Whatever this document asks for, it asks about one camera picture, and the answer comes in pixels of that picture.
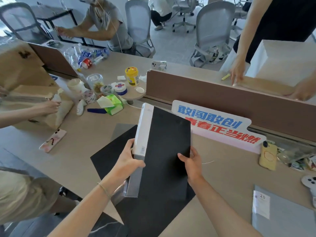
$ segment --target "brown partition panel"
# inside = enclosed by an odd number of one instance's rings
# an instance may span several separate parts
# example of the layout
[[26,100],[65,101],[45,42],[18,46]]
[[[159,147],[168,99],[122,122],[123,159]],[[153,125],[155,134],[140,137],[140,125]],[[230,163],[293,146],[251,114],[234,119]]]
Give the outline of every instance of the brown partition panel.
[[316,105],[159,71],[148,71],[146,94],[243,116],[253,125],[316,142]]

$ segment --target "phone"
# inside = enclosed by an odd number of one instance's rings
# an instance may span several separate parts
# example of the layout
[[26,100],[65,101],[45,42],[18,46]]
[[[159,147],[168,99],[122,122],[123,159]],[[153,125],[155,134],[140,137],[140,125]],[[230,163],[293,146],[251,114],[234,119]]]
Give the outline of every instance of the phone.
[[277,167],[277,146],[266,141],[262,144],[259,165],[268,169],[276,170]]
[[40,150],[43,150],[44,152],[48,153],[53,149],[55,145],[65,136],[67,131],[58,129],[57,131],[52,134],[51,137],[47,141],[45,141],[40,147]]

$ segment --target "white jar lid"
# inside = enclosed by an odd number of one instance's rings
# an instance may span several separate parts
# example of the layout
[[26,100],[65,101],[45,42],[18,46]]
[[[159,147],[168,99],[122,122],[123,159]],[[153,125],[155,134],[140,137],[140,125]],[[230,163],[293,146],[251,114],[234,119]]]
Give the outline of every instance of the white jar lid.
[[126,85],[124,82],[117,82],[115,85],[113,85],[113,89],[116,92],[123,92],[126,90]]

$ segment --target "pink phone case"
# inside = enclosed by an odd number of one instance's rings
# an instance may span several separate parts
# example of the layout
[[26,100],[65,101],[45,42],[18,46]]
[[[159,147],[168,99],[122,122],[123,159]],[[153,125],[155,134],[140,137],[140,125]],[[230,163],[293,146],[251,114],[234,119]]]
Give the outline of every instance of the pink phone case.
[[46,153],[50,152],[51,149],[53,149],[53,147],[57,145],[57,143],[65,136],[66,133],[67,131],[58,129],[47,141],[45,141],[39,147],[39,149],[45,151]]

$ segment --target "shoe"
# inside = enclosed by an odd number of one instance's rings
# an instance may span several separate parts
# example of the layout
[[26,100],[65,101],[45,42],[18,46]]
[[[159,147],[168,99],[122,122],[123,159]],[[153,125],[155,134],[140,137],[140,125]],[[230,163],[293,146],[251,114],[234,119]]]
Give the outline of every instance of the shoe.
[[161,29],[163,29],[163,26],[162,26],[162,25],[159,25],[159,26],[157,26],[157,27],[155,28],[155,31],[158,31],[158,30],[161,30]]

